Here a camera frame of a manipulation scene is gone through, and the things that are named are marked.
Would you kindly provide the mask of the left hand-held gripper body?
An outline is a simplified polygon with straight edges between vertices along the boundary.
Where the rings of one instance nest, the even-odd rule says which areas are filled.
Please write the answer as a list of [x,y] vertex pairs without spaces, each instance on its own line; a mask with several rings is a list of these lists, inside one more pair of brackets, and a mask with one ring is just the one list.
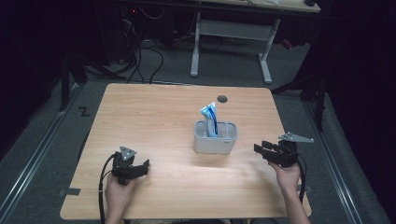
[[128,147],[120,147],[120,150],[114,153],[111,173],[123,186],[131,179],[135,154],[136,151]]

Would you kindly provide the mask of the metal floor rail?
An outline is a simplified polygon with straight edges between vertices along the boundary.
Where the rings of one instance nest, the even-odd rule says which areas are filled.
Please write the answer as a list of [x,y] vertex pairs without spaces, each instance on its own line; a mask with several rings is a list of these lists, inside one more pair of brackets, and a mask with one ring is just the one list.
[[312,105],[307,102],[302,102],[302,105],[316,133],[317,141],[320,144],[321,151],[324,155],[325,164],[328,167],[328,171],[331,176],[335,191],[338,195],[341,205],[344,208],[349,224],[363,224],[361,215],[356,207],[354,200],[352,199],[350,190],[339,170],[339,167],[336,164],[327,139],[324,133],[319,130],[318,125],[316,124],[315,112],[312,108]]
[[14,213],[24,192],[47,156],[54,136],[59,132],[70,106],[79,97],[84,84],[74,84],[66,105],[58,102],[62,90],[54,95],[32,117],[26,129],[0,162],[0,224],[6,224]]

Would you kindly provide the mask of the person's right hand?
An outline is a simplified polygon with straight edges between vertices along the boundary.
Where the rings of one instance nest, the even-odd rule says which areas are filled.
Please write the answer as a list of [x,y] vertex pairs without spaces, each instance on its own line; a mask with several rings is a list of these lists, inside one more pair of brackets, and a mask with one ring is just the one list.
[[297,196],[297,187],[300,179],[300,168],[297,163],[291,167],[281,167],[278,164],[269,162],[269,165],[276,171],[276,181],[284,197]]

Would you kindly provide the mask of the dark equipment with red light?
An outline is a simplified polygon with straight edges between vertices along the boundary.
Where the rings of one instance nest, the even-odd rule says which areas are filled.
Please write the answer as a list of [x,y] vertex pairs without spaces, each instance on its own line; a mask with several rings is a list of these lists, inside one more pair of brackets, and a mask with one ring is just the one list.
[[120,7],[120,18],[122,24],[122,33],[126,41],[126,60],[131,63],[134,60],[134,53],[138,48],[140,37],[136,20],[138,19],[137,9],[135,7]]

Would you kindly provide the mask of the black metal stand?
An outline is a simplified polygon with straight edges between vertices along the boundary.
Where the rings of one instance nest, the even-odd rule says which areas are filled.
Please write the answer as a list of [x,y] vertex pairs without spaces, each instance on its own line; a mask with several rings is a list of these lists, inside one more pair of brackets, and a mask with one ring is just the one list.
[[316,102],[314,122],[316,127],[322,132],[322,116],[328,75],[329,63],[326,60],[321,61],[320,63],[303,63],[296,78],[293,81],[272,90],[272,94],[280,94],[287,90],[301,90],[300,99],[303,102]]
[[84,68],[83,57],[75,53],[66,54],[62,60],[60,111],[65,111],[71,97],[70,77],[73,77],[79,84],[85,84],[88,80]]

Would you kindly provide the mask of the grey toothbrush holder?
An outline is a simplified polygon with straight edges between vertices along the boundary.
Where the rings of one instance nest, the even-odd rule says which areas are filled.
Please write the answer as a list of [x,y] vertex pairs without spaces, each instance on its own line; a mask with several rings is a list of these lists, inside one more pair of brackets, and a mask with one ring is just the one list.
[[238,137],[238,130],[231,122],[218,122],[218,135],[210,137],[206,132],[205,122],[199,120],[194,124],[193,150],[197,153],[223,154],[231,153]]

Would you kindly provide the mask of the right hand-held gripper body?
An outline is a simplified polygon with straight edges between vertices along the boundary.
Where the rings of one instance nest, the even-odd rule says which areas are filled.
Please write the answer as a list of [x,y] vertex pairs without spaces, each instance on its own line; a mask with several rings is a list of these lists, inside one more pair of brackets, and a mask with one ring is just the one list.
[[314,143],[313,138],[300,136],[294,133],[284,133],[278,137],[275,152],[277,153],[276,164],[281,167],[291,167],[298,161],[297,144]]

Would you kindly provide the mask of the person's left hand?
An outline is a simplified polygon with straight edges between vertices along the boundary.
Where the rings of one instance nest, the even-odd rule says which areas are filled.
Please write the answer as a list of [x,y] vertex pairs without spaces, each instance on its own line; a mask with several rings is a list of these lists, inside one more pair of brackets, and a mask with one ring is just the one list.
[[106,182],[107,218],[121,218],[133,197],[136,179],[130,180],[126,186],[121,185],[118,179],[109,175]]

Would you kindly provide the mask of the white and blue toothpaste tube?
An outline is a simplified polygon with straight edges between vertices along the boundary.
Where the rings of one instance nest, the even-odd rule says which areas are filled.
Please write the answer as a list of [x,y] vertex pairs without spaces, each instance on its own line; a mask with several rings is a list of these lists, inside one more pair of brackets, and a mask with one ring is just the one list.
[[205,129],[208,137],[217,137],[218,131],[218,121],[217,121],[217,109],[214,102],[204,106],[200,110],[201,114],[205,119]]

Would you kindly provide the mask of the desk with white legs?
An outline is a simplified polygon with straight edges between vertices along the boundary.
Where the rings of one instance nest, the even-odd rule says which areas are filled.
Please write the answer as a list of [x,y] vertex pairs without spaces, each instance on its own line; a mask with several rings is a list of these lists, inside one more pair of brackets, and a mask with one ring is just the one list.
[[[249,9],[270,9],[275,12],[319,13],[321,11],[317,0],[198,0],[202,7],[204,3],[216,3],[221,6],[248,7]],[[191,58],[192,77],[199,74],[200,37],[202,35],[230,37],[246,40],[263,41],[263,52],[258,54],[263,80],[272,83],[267,57],[273,45],[280,18],[275,17],[266,24],[258,22],[226,21],[225,19],[203,19],[201,13],[196,14],[194,49]]]

